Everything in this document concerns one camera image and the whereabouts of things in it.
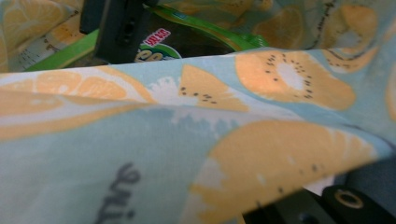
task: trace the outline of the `red logo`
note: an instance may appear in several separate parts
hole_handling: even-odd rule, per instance
[[[143,42],[151,47],[154,47],[163,42],[170,34],[171,32],[160,28],[156,32],[149,35]]]

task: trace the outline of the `yellow fruit pattern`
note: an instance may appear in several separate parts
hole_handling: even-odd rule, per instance
[[[70,45],[84,37],[84,34],[79,32],[79,21],[81,14],[73,16],[68,21],[63,22],[49,32],[47,38],[53,36],[57,42]]]
[[[236,55],[236,73],[250,91],[269,100],[309,103],[335,110],[355,102],[353,89],[302,51]]]
[[[0,140],[65,131],[155,103],[136,79],[95,69],[0,75]]]
[[[4,34],[8,57],[27,47],[34,39],[65,21],[69,13],[66,6],[42,0],[13,0],[3,15]]]
[[[202,10],[210,9],[211,6],[207,5],[198,5],[193,2],[188,2],[188,1],[182,1],[182,2],[176,2],[174,4],[166,4],[169,7],[173,7],[176,10],[178,10],[181,13],[184,13],[186,15],[193,15],[195,13],[198,13]]]
[[[248,111],[248,107],[230,92],[226,84],[201,68],[188,64],[183,67],[178,95],[196,98],[197,105],[202,107]]]
[[[68,131],[143,106],[147,105],[2,91],[0,107],[4,109],[0,114],[0,140]]]
[[[322,49],[343,47],[345,53],[360,53],[373,41],[377,27],[377,16],[371,8],[343,5],[325,22],[320,46]]]
[[[357,54],[347,54],[343,49],[324,49],[323,55],[330,68],[337,73],[354,73],[370,64],[378,47]]]
[[[255,0],[251,10],[265,11],[270,9],[274,4],[274,0]]]
[[[84,1],[81,1],[81,0],[51,0],[51,1],[67,5],[77,11],[81,11],[82,5],[84,4]]]
[[[155,103],[143,84],[114,68],[102,66],[86,71],[58,70],[30,76],[2,75],[0,90]]]
[[[219,141],[209,153],[218,170],[212,166],[201,171],[219,174],[195,180],[191,194],[206,204],[198,218],[220,223],[257,204],[273,202],[309,181],[375,158],[371,144],[352,133],[307,122],[260,121]]]
[[[239,17],[251,8],[254,0],[216,0],[216,2],[221,3],[219,6],[220,10],[224,10]]]
[[[253,34],[262,35],[272,48],[297,49],[304,35],[303,17],[296,7],[284,7],[270,20],[258,23]]]
[[[384,40],[389,41],[396,35],[396,19],[390,24],[388,30],[384,34]]]
[[[8,56],[6,40],[4,39],[2,25],[0,25],[0,73],[8,71]]]
[[[396,65],[393,66],[392,73],[389,77],[386,103],[390,118],[396,121]]]

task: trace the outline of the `kiwi slice print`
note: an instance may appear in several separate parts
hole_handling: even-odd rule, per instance
[[[358,72],[368,65],[377,54],[378,47],[354,55],[345,53],[343,49],[324,49],[322,52],[334,72],[345,74]]]
[[[210,177],[198,175],[190,190],[205,205],[195,214],[203,223],[222,223],[310,181],[375,159],[372,145],[353,133],[303,121],[250,123],[209,153],[200,172]]]
[[[197,105],[208,108],[248,111],[230,88],[212,74],[192,65],[184,65],[178,95],[194,97]]]
[[[322,49],[344,48],[343,52],[363,52],[373,41],[378,27],[376,13],[369,7],[343,5],[324,24]]]
[[[334,110],[347,109],[355,102],[353,89],[306,52],[240,54],[235,57],[235,69],[245,88],[268,100]]]

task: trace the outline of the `fruit print fabric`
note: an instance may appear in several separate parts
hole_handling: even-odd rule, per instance
[[[0,43],[0,72],[23,71],[83,37],[78,35],[72,40],[61,38],[50,42],[40,38],[71,16],[79,14],[82,4],[80,0],[1,0],[0,41],[5,45]]]
[[[58,31],[77,27],[78,1],[48,2],[65,23],[15,57],[3,28],[3,71],[21,71],[15,59],[46,39],[53,49],[76,41]],[[277,49],[0,75],[3,222],[94,223],[109,213],[118,223],[235,223],[257,203],[395,152],[394,1],[163,3],[260,31]]]
[[[320,159],[309,160],[315,154]],[[229,133],[208,158],[218,169],[201,173],[218,172],[220,179],[201,177],[191,193],[207,206],[196,215],[205,223],[220,223],[247,204],[271,202],[295,191],[308,175],[339,173],[345,166],[358,166],[355,162],[374,160],[375,154],[370,144],[351,133],[306,122],[260,121]],[[213,182],[219,185],[214,188]],[[240,197],[238,203],[234,197]]]
[[[348,84],[333,77],[318,61],[303,52],[241,54],[235,57],[235,67],[241,83],[267,99],[343,110],[356,98]]]

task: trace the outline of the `metal ring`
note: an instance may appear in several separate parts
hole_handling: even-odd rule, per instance
[[[335,199],[345,205],[346,207],[350,207],[350,208],[355,208],[355,209],[361,209],[364,206],[363,201],[356,196],[355,194],[353,194],[352,192],[348,191],[348,190],[337,190],[337,192],[334,193]],[[353,199],[353,201],[355,202],[351,202],[346,200],[345,198],[343,198],[343,196],[347,196]]]

